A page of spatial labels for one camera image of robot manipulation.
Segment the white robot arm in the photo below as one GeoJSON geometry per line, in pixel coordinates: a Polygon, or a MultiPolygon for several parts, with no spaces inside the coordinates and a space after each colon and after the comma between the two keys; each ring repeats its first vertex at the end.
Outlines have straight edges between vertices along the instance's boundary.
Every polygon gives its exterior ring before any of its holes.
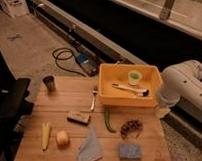
{"type": "Polygon", "coordinates": [[[163,118],[178,104],[181,98],[191,102],[202,112],[202,63],[187,60],[167,66],[161,73],[162,84],[155,93],[158,109],[157,118],[163,118]]]}

